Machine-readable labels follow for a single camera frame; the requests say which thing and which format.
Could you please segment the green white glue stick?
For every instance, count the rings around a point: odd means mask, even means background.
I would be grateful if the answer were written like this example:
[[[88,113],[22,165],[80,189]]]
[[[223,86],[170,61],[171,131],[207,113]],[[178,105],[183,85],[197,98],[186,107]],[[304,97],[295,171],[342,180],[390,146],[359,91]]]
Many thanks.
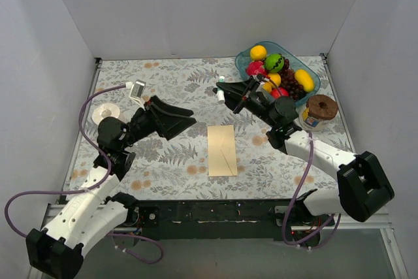
[[[224,82],[225,81],[225,77],[224,76],[219,76],[219,82]],[[225,95],[224,95],[224,91],[221,88],[217,89],[217,101],[219,104],[224,104],[225,103]]]

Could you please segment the beige paper envelope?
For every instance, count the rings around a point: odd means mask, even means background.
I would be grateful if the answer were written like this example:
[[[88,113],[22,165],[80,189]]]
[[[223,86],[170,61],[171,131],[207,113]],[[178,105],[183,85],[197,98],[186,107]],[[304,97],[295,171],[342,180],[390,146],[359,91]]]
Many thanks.
[[[208,126],[207,139],[209,177],[237,176],[234,126]]]

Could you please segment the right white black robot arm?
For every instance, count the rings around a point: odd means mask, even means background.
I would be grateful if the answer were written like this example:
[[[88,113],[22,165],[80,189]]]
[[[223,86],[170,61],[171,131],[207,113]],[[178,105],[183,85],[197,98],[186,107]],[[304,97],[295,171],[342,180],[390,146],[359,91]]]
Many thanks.
[[[314,139],[295,123],[298,113],[293,99],[269,99],[260,84],[255,77],[217,82],[213,91],[224,93],[225,105],[233,113],[245,108],[268,124],[271,129],[266,135],[273,148],[307,161],[337,182],[334,190],[315,190],[298,198],[295,216],[301,224],[310,225],[324,214],[347,214],[365,222],[394,198],[394,189],[373,153],[346,152]]]

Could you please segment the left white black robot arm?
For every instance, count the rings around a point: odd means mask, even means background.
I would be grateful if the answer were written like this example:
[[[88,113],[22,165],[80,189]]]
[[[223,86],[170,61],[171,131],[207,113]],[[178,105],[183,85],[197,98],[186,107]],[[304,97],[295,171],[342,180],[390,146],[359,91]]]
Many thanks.
[[[80,192],[42,230],[32,229],[25,238],[30,265],[53,278],[74,278],[85,256],[107,233],[120,224],[133,226],[139,219],[138,201],[129,195],[97,209],[135,159],[127,148],[152,133],[170,140],[195,122],[192,110],[168,105],[157,96],[143,103],[127,123],[103,118],[97,136],[103,153]]]

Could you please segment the red apple toy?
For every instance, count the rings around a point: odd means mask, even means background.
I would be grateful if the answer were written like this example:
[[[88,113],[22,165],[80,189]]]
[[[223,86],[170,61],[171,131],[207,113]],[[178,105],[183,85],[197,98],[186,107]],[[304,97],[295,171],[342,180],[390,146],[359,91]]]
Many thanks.
[[[282,96],[285,96],[285,97],[288,97],[289,96],[288,92],[285,89],[281,88],[281,87],[274,88],[270,92],[270,95],[273,96],[273,98],[275,98],[275,99],[278,99],[278,98],[280,98]]]

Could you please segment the red strawberry toy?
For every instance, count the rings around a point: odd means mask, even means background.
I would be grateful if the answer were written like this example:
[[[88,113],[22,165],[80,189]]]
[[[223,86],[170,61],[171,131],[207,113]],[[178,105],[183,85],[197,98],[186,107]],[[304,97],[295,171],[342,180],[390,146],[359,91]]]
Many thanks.
[[[257,76],[257,75],[263,75],[266,76],[268,74],[267,70],[265,69],[265,64],[263,61],[252,61],[249,63],[246,74],[249,76]]]

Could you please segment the small orange lemon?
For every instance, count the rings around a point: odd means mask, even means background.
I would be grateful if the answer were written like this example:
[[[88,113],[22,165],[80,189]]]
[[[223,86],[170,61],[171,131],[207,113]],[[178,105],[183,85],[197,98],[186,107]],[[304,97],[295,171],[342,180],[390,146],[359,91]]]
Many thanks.
[[[271,91],[272,91],[272,86],[271,86],[269,83],[265,82],[265,83],[263,84],[263,89],[264,89],[267,93],[271,93]]]

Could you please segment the small yellow lemon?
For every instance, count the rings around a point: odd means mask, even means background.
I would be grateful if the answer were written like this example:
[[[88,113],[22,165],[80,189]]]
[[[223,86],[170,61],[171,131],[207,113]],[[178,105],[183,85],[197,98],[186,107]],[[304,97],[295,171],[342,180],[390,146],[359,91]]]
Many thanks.
[[[281,84],[281,77],[278,73],[268,73],[268,82],[272,89],[275,89]]]

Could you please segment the yellow orange fruit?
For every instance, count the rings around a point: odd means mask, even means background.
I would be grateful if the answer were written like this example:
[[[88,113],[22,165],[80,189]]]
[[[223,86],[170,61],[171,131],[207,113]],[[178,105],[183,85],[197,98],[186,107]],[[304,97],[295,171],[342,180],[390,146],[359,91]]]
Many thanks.
[[[263,45],[256,45],[249,51],[252,61],[262,61],[267,57],[267,50]]]

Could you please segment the white toilet paper roll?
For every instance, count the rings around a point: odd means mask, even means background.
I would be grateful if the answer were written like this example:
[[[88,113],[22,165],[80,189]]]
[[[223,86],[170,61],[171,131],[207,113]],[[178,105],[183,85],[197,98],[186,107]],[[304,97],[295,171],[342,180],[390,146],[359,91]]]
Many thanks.
[[[96,125],[99,125],[107,117],[121,118],[122,112],[119,106],[114,103],[103,103],[96,107],[91,115],[91,119]]]

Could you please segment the green watermelon toy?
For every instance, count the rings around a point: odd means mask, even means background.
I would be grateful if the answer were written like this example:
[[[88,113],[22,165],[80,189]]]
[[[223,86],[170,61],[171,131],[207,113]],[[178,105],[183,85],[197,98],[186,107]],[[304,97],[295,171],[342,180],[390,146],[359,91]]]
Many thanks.
[[[283,69],[285,58],[281,54],[270,54],[265,59],[265,69],[269,73],[278,73]]]

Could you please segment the white labelled jar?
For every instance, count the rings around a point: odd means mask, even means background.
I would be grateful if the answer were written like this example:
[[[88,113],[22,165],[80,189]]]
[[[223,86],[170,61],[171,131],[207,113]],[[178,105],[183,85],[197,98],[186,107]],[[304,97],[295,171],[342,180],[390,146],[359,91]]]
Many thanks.
[[[321,131],[326,128],[329,123],[328,120],[322,120],[319,118],[314,118],[308,113],[308,108],[300,107],[298,109],[298,120],[299,126],[308,131]]]

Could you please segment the yellow mango toy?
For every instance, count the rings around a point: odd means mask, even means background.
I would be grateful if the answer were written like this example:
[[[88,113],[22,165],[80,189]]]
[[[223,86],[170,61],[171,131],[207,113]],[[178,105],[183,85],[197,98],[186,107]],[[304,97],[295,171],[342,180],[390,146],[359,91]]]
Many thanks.
[[[294,73],[294,77],[306,93],[310,93],[315,89],[315,83],[312,77],[304,69],[297,70]]]

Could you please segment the floral patterned table mat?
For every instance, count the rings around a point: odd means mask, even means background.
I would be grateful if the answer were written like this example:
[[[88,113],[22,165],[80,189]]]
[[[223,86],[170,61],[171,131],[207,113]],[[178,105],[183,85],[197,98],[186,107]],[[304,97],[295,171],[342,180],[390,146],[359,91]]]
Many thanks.
[[[156,95],[164,102],[193,111],[196,123],[172,140],[152,134],[132,147],[136,158],[116,191],[144,200],[174,199],[279,199],[295,190],[331,190],[336,181],[296,157],[273,149],[269,126],[248,110],[233,114],[213,93],[219,76],[238,82],[234,59],[160,59],[104,61],[95,83],[97,108],[119,106],[125,120],[137,110],[128,93],[112,91],[123,82],[143,80],[144,99]],[[207,129],[234,127],[236,176],[208,174]]]

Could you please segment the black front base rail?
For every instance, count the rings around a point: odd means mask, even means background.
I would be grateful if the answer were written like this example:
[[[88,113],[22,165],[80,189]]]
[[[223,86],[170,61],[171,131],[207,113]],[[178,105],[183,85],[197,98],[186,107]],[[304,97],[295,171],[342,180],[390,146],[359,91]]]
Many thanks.
[[[292,227],[307,228],[326,220],[296,201],[283,228],[289,199],[123,201],[127,219],[119,227],[154,240],[270,238],[291,236]]]

